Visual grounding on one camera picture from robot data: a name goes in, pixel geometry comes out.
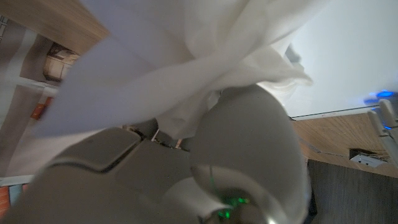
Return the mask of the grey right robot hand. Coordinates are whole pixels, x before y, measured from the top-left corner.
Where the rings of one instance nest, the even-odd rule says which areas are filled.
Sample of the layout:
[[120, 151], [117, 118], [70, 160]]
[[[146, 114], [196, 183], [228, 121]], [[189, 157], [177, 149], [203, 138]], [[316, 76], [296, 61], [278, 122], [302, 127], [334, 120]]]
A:
[[121, 128], [65, 149], [2, 223], [303, 223], [311, 188], [298, 137], [261, 87], [229, 88], [185, 150]]

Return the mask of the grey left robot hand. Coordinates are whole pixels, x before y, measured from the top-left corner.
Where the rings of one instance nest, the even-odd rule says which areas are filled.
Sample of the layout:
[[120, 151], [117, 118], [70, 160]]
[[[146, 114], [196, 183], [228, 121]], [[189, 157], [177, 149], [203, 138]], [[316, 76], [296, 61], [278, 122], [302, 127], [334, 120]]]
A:
[[372, 106], [367, 115], [390, 162], [397, 167], [397, 96], [368, 98], [364, 103]]

